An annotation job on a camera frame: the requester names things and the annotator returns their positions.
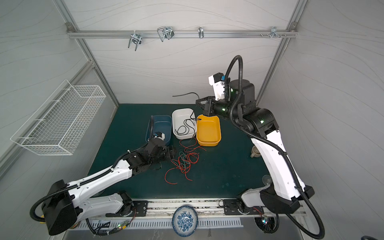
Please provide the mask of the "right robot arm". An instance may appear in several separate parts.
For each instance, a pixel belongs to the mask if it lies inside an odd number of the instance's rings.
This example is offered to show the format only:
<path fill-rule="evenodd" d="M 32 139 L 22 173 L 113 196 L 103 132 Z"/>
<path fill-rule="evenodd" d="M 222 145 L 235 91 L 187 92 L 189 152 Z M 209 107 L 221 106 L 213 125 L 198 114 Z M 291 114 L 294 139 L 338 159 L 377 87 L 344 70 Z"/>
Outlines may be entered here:
<path fill-rule="evenodd" d="M 251 84 L 243 78 L 243 58 L 236 55 L 225 74 L 210 76 L 214 96 L 200 98 L 196 104 L 206 117 L 222 116 L 247 135 L 259 151 L 270 173 L 272 182 L 265 187 L 249 189 L 242 193 L 241 203 L 248 208 L 265 207 L 273 214 L 274 226 L 265 233 L 277 231 L 279 215 L 286 215 L 304 234 L 321 240 L 325 237 L 325 226 L 310 198 L 314 189 L 298 176 L 288 153 L 284 148 L 279 125 L 271 111 L 257 106 Z M 312 233 L 293 216 L 300 208 L 300 201 L 306 203 L 319 227 Z"/>

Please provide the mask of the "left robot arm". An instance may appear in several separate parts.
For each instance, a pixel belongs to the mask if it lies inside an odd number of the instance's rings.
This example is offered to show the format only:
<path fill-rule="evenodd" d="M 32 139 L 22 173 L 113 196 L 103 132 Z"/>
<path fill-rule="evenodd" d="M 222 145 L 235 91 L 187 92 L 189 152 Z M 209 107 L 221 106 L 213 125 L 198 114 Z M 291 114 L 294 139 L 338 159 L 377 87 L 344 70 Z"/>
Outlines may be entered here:
<path fill-rule="evenodd" d="M 55 236 L 92 217 L 129 216 L 135 212 L 135 205 L 126 192 L 104 197 L 96 194 L 149 170 L 155 164 L 173 159 L 176 153 L 175 147 L 156 138 L 139 149 L 127 151 L 111 166 L 95 174 L 69 183 L 57 181 L 46 196 L 32 205 L 30 218 L 45 223 L 49 235 Z"/>

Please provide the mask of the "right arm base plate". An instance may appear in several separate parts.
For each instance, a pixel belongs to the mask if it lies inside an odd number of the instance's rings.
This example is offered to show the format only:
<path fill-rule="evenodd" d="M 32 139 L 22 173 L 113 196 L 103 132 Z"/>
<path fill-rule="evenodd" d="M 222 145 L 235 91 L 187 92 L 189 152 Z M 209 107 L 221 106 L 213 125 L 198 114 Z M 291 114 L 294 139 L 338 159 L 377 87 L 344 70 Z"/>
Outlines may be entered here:
<path fill-rule="evenodd" d="M 263 216 L 262 207 L 247 207 L 240 199 L 219 200 L 219 207 L 224 209 L 226 216 Z"/>

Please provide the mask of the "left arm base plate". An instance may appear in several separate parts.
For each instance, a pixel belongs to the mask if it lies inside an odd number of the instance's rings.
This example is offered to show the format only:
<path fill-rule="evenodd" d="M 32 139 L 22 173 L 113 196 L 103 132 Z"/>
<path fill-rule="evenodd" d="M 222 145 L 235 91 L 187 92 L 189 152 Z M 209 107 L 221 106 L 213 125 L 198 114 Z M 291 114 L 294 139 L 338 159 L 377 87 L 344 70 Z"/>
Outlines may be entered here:
<path fill-rule="evenodd" d="M 106 217 L 145 217 L 148 210 L 148 201 L 133 201 L 130 204 L 124 204 L 123 207 L 114 214 L 106 214 Z"/>

